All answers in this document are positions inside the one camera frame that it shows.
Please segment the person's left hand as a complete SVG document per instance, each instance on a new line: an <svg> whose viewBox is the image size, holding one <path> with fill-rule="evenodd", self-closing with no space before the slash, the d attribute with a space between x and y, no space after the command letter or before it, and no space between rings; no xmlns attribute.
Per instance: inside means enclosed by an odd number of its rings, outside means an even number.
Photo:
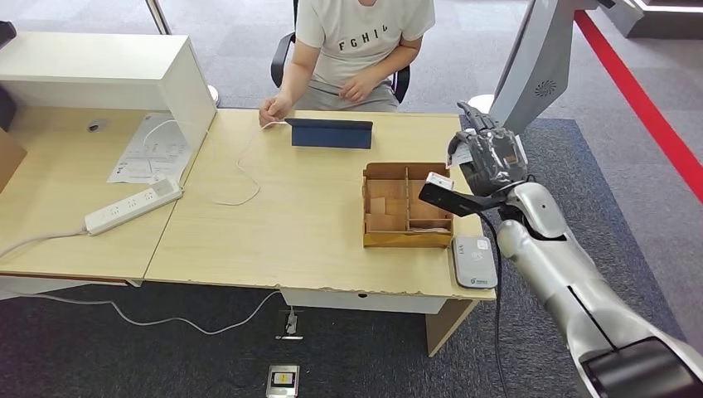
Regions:
<svg viewBox="0 0 703 398"><path fill-rule="evenodd" d="M371 72L362 72L353 76L340 89L339 97L342 100L357 103L364 100L381 82Z"/></svg>

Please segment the person's right hand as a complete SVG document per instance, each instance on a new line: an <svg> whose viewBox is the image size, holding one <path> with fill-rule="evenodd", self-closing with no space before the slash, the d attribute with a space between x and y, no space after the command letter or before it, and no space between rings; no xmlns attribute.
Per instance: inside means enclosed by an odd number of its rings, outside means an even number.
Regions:
<svg viewBox="0 0 703 398"><path fill-rule="evenodd" d="M293 108L293 101L289 95L277 94L264 100L259 107L259 126L282 122Z"/></svg>

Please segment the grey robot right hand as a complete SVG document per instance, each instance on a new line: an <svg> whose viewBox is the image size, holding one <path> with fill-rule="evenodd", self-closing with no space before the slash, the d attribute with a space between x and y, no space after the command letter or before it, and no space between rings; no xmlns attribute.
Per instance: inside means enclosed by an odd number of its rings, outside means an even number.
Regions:
<svg viewBox="0 0 703 398"><path fill-rule="evenodd" d="M468 121L449 141L447 167L459 167L472 193L489 197L527 179L527 159L519 137L490 114L465 101L457 106Z"/></svg>

